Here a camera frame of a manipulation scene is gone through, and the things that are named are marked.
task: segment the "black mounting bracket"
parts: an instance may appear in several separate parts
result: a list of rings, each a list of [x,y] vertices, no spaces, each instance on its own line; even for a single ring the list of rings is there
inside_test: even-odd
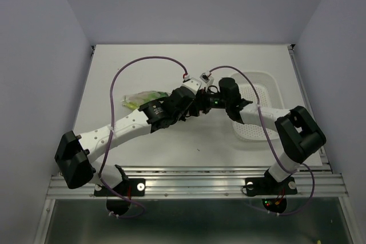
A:
[[[146,180],[145,178],[129,178],[128,181],[122,181],[116,187],[113,188],[114,191],[127,197],[129,195],[129,189],[131,187],[130,195],[132,197],[144,197]],[[106,187],[102,186],[101,190],[94,191],[95,197],[115,197]]]
[[[281,183],[274,182],[268,177],[250,177],[245,179],[246,188],[243,193],[249,197],[256,195],[278,195],[282,190],[285,190],[286,195],[297,194],[295,179],[288,177]]]
[[[91,166],[87,155],[79,143],[79,136],[73,131],[65,133],[58,145],[55,161],[59,167],[67,186],[76,189],[92,180],[96,170]]]

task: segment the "perforated tray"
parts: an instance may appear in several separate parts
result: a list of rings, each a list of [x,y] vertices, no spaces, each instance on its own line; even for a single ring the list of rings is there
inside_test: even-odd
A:
[[[244,72],[244,74],[252,81],[256,88],[261,106],[282,109],[284,107],[282,96],[276,80],[268,73],[260,71]],[[252,87],[242,75],[235,73],[230,77],[234,78],[239,86],[242,98],[257,102],[257,98]],[[243,125],[233,122],[233,128],[236,137],[243,141],[265,141],[263,129],[256,125]],[[279,135],[272,130],[268,130],[270,139],[279,139]]]

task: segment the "screw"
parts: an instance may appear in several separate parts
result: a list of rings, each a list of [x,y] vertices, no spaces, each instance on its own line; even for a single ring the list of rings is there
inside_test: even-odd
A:
[[[249,181],[248,183],[246,183],[246,185],[253,185],[253,182]],[[254,188],[253,187],[247,187],[248,190],[253,190]]]
[[[143,191],[145,189],[145,185],[143,183],[137,184],[137,190]]]
[[[296,189],[296,183],[295,183],[295,182],[293,182],[293,181],[288,182],[288,186],[289,186],[289,188],[290,188],[291,190]]]

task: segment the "cable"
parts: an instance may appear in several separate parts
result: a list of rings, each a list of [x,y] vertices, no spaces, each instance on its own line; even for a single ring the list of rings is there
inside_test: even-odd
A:
[[[254,87],[252,81],[250,81],[250,79],[242,72],[240,71],[239,69],[233,67],[233,66],[228,66],[228,65],[223,65],[223,66],[218,66],[218,67],[215,67],[213,69],[210,70],[210,73],[212,73],[213,71],[215,70],[218,70],[218,69],[222,69],[222,68],[228,68],[228,69],[233,69],[235,71],[237,71],[239,74],[241,74],[245,79],[246,81],[248,81],[248,83],[250,84],[250,86],[252,87],[255,95],[256,95],[256,98],[257,98],[257,104],[258,104],[258,115],[259,115],[259,119],[260,119],[260,122],[261,122],[261,126],[262,126],[262,129],[263,129],[263,132],[264,132],[264,135],[267,139],[267,142],[268,142],[268,145],[270,147],[270,150],[274,156],[274,158],[276,159],[276,162],[279,164],[279,166],[281,167],[281,169],[283,169],[286,173],[288,174],[293,174],[295,173],[296,171],[288,171],[281,163],[280,159],[278,158],[277,154],[276,154],[276,151],[275,151],[275,148],[273,147],[273,144],[272,144],[272,141],[270,140],[269,138],[269,135],[268,135],[268,132],[267,132],[267,129],[265,127],[265,123],[264,123],[264,119],[263,119],[263,116],[262,116],[262,112],[261,112],[261,108],[260,108],[260,99],[259,99],[259,95],[258,95],[258,92],[256,90],[256,88]],[[299,207],[297,210],[295,211],[291,211],[289,213],[282,213],[282,214],[279,214],[279,213],[274,213],[276,215],[282,215],[282,216],[288,216],[288,215],[292,215],[292,214],[297,214],[299,212],[301,212],[311,201],[311,199],[313,198],[314,196],[314,191],[315,191],[315,177],[314,177],[314,174],[313,174],[313,171],[310,169],[310,167],[308,165],[306,165],[305,163],[302,164],[303,166],[305,166],[308,171],[310,172],[310,175],[311,175],[311,178],[312,178],[312,190],[311,190],[311,193],[310,193],[310,196],[308,198],[308,200],[301,206]],[[264,211],[264,212],[267,212],[266,210],[263,210],[261,208],[258,208],[258,207],[255,207],[255,206],[252,206],[250,204],[247,204],[248,206],[254,208],[254,209],[257,209],[257,210],[261,210],[261,211]]]
[[[282,195],[282,198],[285,196],[285,189],[282,189],[281,191],[280,191],[280,193],[278,194],[278,196],[276,197],[276,199],[274,200],[274,202],[277,202],[277,200],[279,199],[279,197]]]
[[[277,199],[280,197],[280,194],[279,194],[279,196],[276,198],[276,200],[274,201],[274,204],[276,204],[276,205],[279,205],[281,202],[282,202],[282,200],[284,200],[284,198],[285,198],[285,189],[283,188],[282,189],[282,197],[281,197],[281,199],[279,200],[279,201],[277,201]]]
[[[253,185],[250,184],[250,185],[241,186],[241,192],[246,195],[246,193],[244,192],[244,189],[247,189],[247,188],[250,188],[250,187],[253,187]]]
[[[109,89],[109,98],[110,98],[110,114],[111,114],[111,128],[113,129],[114,128],[114,123],[115,123],[115,120],[114,120],[114,102],[113,102],[113,88],[114,88],[114,84],[118,78],[118,76],[120,75],[120,73],[125,70],[128,66],[138,62],[138,61],[141,61],[141,60],[146,60],[146,59],[166,59],[166,60],[169,60],[169,61],[172,61],[178,65],[180,65],[183,70],[184,70],[184,74],[183,74],[183,78],[184,76],[188,75],[188,71],[186,69],[186,67],[181,63],[179,62],[178,60],[175,60],[173,58],[170,58],[170,57],[161,57],[161,56],[150,56],[150,57],[141,57],[141,58],[137,58],[129,63],[127,63],[125,66],[123,66],[122,68],[119,69],[119,71],[116,73],[116,75],[114,76],[113,80],[112,80],[112,84],[110,85],[110,89]],[[117,193],[116,191],[114,191],[105,181],[104,179],[102,178],[102,171],[104,169],[104,166],[107,162],[107,158],[108,158],[108,153],[109,153],[109,150],[110,150],[110,145],[112,143],[112,137],[113,137],[113,131],[111,130],[110,133],[109,133],[109,138],[108,138],[108,142],[106,144],[106,150],[105,150],[105,153],[104,153],[104,158],[103,158],[103,162],[102,162],[102,165],[101,165],[101,168],[99,170],[99,173],[98,173],[98,177],[100,179],[100,181],[103,183],[103,185],[112,193],[114,194],[115,196],[123,199],[124,201],[127,201],[127,202],[130,202],[131,204],[135,204],[139,207],[141,207],[142,211],[139,212],[138,214],[135,214],[135,215],[130,215],[130,216],[117,216],[115,215],[117,218],[121,218],[121,219],[126,219],[126,218],[134,218],[134,217],[138,217],[140,215],[142,215],[145,211],[146,211],[146,208],[143,204],[137,202],[137,201],[133,201],[131,199],[128,199],[126,197],[124,197],[123,195]]]
[[[216,89],[216,93],[218,93],[218,88],[217,88],[215,85],[210,85],[210,86],[208,86],[208,87],[207,87],[207,91],[209,91],[210,93],[212,93],[212,94],[213,94],[214,92],[213,92],[213,91],[211,91],[211,88],[212,88],[212,87],[213,87],[213,88],[215,88],[215,89]]]

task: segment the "white table surface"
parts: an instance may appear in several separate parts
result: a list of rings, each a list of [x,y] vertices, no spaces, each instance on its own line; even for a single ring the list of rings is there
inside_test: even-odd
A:
[[[264,71],[277,81],[285,108],[304,106],[286,45],[97,45],[75,134],[110,123],[109,88],[114,75],[124,64],[147,55],[175,58],[197,79],[201,73],[219,65],[232,65],[242,71]],[[215,83],[233,73],[230,69],[215,71]],[[130,113],[121,104],[124,95],[147,90],[171,92],[181,85],[182,74],[182,68],[166,60],[151,59],[128,67],[114,87],[116,119]],[[283,152],[280,141],[275,141],[274,146],[280,155]],[[113,149],[108,158],[112,165],[159,167],[267,167],[274,161],[265,142],[244,142],[235,137],[232,122],[223,110],[212,110],[207,115],[132,139]],[[318,153],[305,163],[322,165]]]

